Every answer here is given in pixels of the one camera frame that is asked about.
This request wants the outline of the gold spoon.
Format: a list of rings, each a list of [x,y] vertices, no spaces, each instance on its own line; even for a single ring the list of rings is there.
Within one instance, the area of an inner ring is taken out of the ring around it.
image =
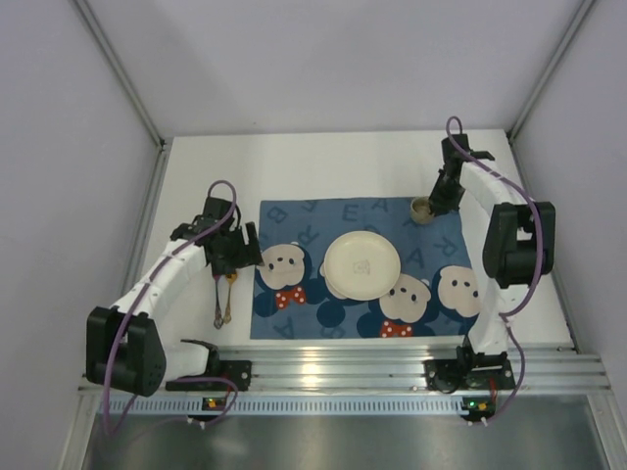
[[[222,316],[222,324],[226,325],[230,323],[232,320],[232,312],[231,312],[232,289],[238,279],[238,273],[235,272],[232,274],[225,274],[224,278],[227,282],[227,294],[226,294],[226,305],[225,305],[223,316]]]

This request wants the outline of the blue bear print cloth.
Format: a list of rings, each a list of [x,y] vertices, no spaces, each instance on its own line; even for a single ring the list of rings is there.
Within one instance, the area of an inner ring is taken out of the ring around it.
[[[349,299],[324,277],[328,247],[353,231],[384,237],[400,257],[400,279],[379,300]],[[419,225],[408,197],[263,201],[260,239],[254,339],[457,336],[479,316],[480,288],[456,212]]]

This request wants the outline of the cream round plate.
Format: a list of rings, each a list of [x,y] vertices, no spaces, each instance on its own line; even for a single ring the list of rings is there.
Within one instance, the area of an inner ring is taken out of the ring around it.
[[[340,299],[372,301],[382,297],[401,275],[396,248],[370,231],[351,231],[327,248],[320,268],[327,288]]]

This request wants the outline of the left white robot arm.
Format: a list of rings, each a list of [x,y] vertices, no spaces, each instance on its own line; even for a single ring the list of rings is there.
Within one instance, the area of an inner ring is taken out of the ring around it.
[[[200,214],[173,229],[157,261],[123,297],[90,312],[86,379],[149,397],[164,383],[216,376],[216,346],[194,339],[167,342],[159,328],[201,271],[225,275],[262,261],[255,223],[242,222],[231,202],[208,197]]]

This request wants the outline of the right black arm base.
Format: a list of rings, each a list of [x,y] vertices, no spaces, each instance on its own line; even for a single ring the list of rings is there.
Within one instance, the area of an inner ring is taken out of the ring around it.
[[[506,352],[484,354],[471,345],[456,348],[456,357],[424,362],[427,389],[443,394],[457,391],[512,390],[513,372]]]

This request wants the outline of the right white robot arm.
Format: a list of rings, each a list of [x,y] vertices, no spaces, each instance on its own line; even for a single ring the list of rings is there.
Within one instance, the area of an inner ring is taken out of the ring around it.
[[[441,146],[444,165],[427,207],[435,217],[456,212],[468,194],[489,216],[482,251],[487,290],[466,342],[477,355],[498,356],[507,349],[509,320],[553,269],[555,207],[533,201],[500,173],[490,153],[471,150],[465,133],[449,135]]]

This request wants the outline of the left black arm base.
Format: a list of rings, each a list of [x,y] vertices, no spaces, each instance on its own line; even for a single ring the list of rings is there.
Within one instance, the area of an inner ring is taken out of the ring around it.
[[[169,392],[246,392],[252,379],[250,360],[210,359],[206,372],[166,382]]]

